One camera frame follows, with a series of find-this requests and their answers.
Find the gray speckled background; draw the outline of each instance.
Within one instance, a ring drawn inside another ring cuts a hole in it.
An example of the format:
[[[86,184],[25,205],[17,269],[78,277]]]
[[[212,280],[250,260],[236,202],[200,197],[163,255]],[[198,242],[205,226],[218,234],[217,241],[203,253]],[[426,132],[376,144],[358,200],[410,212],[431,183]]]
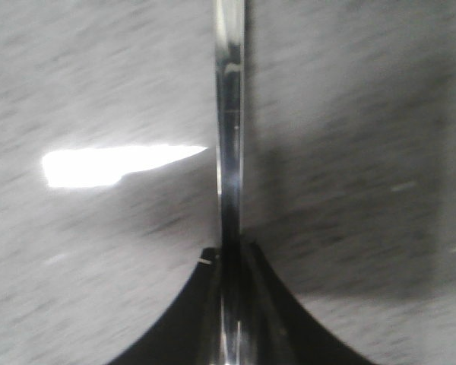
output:
[[[216,242],[212,4],[0,1],[0,365],[101,364]],[[456,0],[249,6],[245,226],[331,331],[456,365]],[[200,144],[110,188],[62,148]]]

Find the black curved stand base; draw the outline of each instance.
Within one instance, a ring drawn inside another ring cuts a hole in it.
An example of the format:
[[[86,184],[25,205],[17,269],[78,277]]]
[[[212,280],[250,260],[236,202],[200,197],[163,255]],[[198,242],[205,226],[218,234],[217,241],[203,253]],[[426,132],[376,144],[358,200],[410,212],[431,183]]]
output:
[[[237,358],[230,365],[371,365],[300,306],[257,245],[237,266]],[[109,365],[225,365],[226,263],[205,249],[192,276],[154,326]]]

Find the gray textured surface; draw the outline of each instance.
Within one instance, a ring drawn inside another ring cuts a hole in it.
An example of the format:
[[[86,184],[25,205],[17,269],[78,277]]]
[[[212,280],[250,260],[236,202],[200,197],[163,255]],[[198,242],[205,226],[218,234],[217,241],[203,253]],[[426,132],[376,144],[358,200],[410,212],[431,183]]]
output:
[[[216,241],[211,2],[0,2],[0,365],[101,364]],[[456,0],[255,1],[245,225],[336,335],[456,364]],[[59,148],[200,144],[108,189]]]

